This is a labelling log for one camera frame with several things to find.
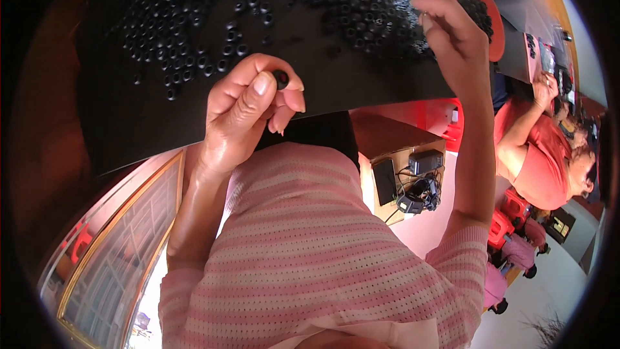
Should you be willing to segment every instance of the red bowl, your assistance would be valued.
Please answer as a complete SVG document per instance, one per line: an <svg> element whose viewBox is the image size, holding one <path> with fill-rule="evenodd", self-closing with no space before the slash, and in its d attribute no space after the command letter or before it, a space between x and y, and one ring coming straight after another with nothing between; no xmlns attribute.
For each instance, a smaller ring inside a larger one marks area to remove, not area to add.
<svg viewBox="0 0 620 349"><path fill-rule="evenodd" d="M503 33L503 23L501 22L500 10L493 0L482 0L487 5L487 14L491 17L491 28L493 36L489 45L489 60L492 62L499 61L503 55L504 45L506 43Z"/></svg>

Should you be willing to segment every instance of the cardboard box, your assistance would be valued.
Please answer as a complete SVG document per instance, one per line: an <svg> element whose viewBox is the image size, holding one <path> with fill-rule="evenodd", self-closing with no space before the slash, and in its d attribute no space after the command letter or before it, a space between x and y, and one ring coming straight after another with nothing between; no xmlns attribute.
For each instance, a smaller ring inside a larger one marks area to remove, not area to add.
<svg viewBox="0 0 620 349"><path fill-rule="evenodd" d="M354 114L351 117L353 130L360 152L360 177L364 202L370 211L388 225L402 221L405 214L397 209L396 200L380 206L377 196L372 167L390 158L394 164L394 173L408 165L412 152L424 152L430 149L446 155L446 140L430 132L409 124L385 118L383 116ZM445 167L438 168L438 182L443 181ZM415 181L416 177L397 175L396 184Z"/></svg>

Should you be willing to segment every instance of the black phone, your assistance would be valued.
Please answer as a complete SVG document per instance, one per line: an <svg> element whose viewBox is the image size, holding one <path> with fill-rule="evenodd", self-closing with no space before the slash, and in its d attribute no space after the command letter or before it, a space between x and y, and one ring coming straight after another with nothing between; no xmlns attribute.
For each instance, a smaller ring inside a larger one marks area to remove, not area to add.
<svg viewBox="0 0 620 349"><path fill-rule="evenodd" d="M385 159L373 167L375 184L377 186L377 196L379 205L389 204L396 199L396 176L394 174L394 163L391 159Z"/></svg>

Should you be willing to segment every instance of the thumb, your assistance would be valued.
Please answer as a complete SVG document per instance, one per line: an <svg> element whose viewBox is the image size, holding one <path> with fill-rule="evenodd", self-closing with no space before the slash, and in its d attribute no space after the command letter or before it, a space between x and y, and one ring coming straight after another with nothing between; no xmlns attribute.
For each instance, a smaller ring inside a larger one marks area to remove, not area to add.
<svg viewBox="0 0 620 349"><path fill-rule="evenodd" d="M252 128L267 111L276 92L274 75L266 71L259 73L228 112L228 123L233 127Z"/></svg>
<svg viewBox="0 0 620 349"><path fill-rule="evenodd" d="M448 64L453 59L460 58L450 41L450 35L428 13L424 12L420 15L420 24L429 42L429 47L435 53L440 66Z"/></svg>

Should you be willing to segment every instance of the fingernail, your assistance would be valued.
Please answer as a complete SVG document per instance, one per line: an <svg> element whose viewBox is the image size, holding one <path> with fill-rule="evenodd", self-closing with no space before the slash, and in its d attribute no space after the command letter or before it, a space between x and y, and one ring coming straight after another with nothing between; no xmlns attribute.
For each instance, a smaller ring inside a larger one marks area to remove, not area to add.
<svg viewBox="0 0 620 349"><path fill-rule="evenodd" d="M265 72L259 73L254 80L254 90L256 93L261 96L267 92L267 87L269 86L270 78Z"/></svg>
<svg viewBox="0 0 620 349"><path fill-rule="evenodd" d="M430 28L433 27L433 21L430 19L429 13L426 12L423 12L422 15L420 15L420 23L422 24L422 30L425 35Z"/></svg>

